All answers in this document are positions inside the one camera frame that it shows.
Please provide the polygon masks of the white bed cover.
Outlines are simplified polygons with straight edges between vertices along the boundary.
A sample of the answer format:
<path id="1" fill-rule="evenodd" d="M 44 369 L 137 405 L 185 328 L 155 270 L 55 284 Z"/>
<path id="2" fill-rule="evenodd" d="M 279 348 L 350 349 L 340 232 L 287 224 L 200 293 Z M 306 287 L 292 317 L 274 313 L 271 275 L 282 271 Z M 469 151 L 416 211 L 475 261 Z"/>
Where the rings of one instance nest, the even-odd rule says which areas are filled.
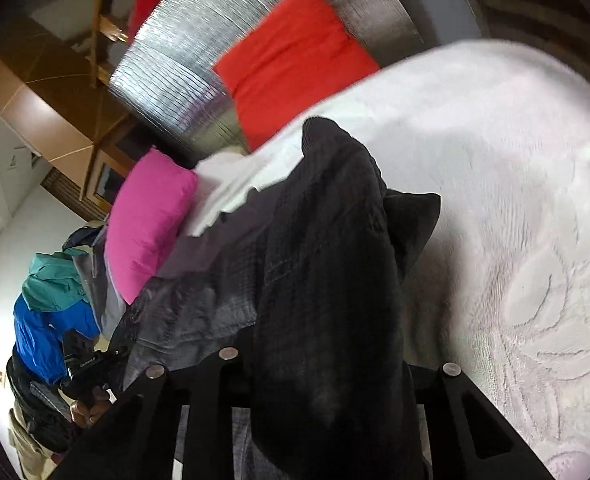
<path id="1" fill-rule="evenodd" d="M 402 354 L 454 362 L 553 477 L 590 476 L 590 83 L 537 49 L 429 50 L 308 110 L 394 190 L 435 193 L 403 281 Z"/>

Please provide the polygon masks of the black quilted jacket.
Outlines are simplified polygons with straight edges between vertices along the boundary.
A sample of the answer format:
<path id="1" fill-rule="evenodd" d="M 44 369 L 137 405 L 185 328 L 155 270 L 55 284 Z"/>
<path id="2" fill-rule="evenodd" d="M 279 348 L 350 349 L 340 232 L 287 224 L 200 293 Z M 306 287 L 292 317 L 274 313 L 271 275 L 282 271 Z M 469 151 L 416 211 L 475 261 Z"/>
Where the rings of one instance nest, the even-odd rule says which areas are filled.
<path id="1" fill-rule="evenodd" d="M 244 364 L 218 442 L 182 458 L 208 479 L 406 479 L 424 465 L 403 386 L 401 284 L 432 235 L 435 194 L 391 190 L 371 154 L 312 117 L 301 160 L 205 232 L 181 237 L 124 311 L 124 381 L 152 364 Z"/>

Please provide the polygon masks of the blue jacket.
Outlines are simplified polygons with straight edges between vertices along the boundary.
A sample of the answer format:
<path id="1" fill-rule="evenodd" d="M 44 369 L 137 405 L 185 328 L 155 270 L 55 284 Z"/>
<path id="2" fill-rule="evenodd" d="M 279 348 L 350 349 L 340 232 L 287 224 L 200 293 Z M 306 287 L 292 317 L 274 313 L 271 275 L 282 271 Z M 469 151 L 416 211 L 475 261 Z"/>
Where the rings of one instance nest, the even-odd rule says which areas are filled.
<path id="1" fill-rule="evenodd" d="M 75 330 L 88 339 L 100 335 L 93 311 L 86 301 L 57 312 L 30 310 L 23 296 L 14 304 L 15 347 L 25 367 L 54 385 L 67 375 L 62 348 L 64 334 Z"/>

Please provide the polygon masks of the red-orange pillow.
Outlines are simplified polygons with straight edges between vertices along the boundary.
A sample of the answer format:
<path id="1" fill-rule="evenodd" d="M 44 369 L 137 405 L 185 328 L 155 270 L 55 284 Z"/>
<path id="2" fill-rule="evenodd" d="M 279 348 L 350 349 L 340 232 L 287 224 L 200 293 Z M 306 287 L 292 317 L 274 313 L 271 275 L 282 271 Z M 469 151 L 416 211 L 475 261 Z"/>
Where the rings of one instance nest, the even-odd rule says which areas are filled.
<path id="1" fill-rule="evenodd" d="M 214 65 L 251 151 L 378 70 L 327 0 L 281 0 Z"/>

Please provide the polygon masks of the wooden stair railing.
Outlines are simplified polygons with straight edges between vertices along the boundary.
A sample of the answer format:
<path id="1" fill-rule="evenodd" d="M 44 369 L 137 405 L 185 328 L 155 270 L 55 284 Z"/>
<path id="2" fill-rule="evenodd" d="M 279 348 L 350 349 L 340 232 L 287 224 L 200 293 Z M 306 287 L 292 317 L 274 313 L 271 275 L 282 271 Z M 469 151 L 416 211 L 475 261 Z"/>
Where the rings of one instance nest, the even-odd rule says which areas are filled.
<path id="1" fill-rule="evenodd" d="M 124 20 L 118 20 L 112 14 L 114 0 L 94 0 L 93 18 L 91 23 L 90 53 L 90 84 L 96 88 L 98 84 L 107 86 L 112 75 L 112 64 L 108 60 L 108 48 L 111 44 L 125 44 L 129 36 Z"/>

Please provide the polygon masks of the teal shirt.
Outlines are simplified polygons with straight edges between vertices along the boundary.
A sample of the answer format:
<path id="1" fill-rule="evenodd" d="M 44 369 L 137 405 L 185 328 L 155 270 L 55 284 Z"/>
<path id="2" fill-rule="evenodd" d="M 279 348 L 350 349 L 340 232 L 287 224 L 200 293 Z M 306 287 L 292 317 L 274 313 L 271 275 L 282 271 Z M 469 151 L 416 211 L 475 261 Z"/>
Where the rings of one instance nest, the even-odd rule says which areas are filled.
<path id="1" fill-rule="evenodd" d="M 86 301 L 86 291 L 74 265 L 74 257 L 85 255 L 84 250 L 77 248 L 53 254 L 37 252 L 22 283 L 22 296 L 28 309 L 62 312 L 79 301 Z"/>

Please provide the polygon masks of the wooden pillar cabinet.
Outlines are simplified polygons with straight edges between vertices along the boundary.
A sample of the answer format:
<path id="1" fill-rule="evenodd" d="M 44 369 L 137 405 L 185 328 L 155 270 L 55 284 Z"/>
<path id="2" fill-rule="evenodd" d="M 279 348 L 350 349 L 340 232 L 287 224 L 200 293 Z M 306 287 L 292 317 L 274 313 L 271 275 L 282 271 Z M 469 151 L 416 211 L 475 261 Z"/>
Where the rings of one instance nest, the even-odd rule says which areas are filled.
<path id="1" fill-rule="evenodd" d="M 104 174 L 127 177 L 134 165 L 117 143 L 138 125 L 91 64 L 38 22 L 13 16 L 0 32 L 0 116 L 80 196 L 110 211 L 98 189 Z"/>

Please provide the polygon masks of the pink pillow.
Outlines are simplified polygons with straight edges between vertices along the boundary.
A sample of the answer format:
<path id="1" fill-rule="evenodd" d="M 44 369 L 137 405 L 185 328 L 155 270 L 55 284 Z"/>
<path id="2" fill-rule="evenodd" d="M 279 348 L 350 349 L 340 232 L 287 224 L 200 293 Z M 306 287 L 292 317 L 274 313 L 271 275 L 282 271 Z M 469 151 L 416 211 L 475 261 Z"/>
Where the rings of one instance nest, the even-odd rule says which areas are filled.
<path id="1" fill-rule="evenodd" d="M 108 218 L 105 254 L 115 288 L 128 304 L 169 256 L 198 187 L 193 171 L 156 148 L 121 185 Z"/>

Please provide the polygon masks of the black jacket on sofa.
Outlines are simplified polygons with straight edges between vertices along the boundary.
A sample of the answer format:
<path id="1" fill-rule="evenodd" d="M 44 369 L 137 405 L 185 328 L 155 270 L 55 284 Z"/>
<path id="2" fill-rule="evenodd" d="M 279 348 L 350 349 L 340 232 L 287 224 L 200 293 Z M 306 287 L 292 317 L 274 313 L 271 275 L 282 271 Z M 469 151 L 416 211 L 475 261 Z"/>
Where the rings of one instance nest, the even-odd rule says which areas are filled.
<path id="1" fill-rule="evenodd" d="M 28 434 L 55 454 L 65 455 L 76 439 L 68 404 L 56 388 L 25 366 L 16 349 L 7 361 L 6 372 Z"/>

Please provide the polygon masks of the grey garment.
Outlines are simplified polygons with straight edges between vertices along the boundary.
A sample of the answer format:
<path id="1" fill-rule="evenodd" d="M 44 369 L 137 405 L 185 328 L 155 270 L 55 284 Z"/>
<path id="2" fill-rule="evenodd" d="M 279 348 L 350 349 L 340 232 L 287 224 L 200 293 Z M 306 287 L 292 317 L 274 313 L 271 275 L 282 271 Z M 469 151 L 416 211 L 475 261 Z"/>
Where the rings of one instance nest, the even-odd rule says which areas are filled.
<path id="1" fill-rule="evenodd" d="M 91 252 L 74 256 L 74 266 L 101 334 L 106 339 L 112 338 L 127 309 L 127 302 L 112 281 L 104 246 L 95 246 Z"/>

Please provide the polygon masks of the silver foil insulation panel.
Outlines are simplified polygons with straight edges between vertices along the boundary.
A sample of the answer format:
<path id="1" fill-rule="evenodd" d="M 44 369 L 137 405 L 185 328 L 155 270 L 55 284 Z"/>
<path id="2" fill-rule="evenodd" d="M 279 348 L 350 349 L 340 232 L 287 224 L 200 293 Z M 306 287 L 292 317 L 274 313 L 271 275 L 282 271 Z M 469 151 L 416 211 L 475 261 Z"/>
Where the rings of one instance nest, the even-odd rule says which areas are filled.
<path id="1" fill-rule="evenodd" d="M 191 165 L 244 146 L 213 66 L 280 0 L 161 0 L 109 78 L 110 92 Z M 382 66 L 423 48 L 399 0 L 327 0 Z"/>

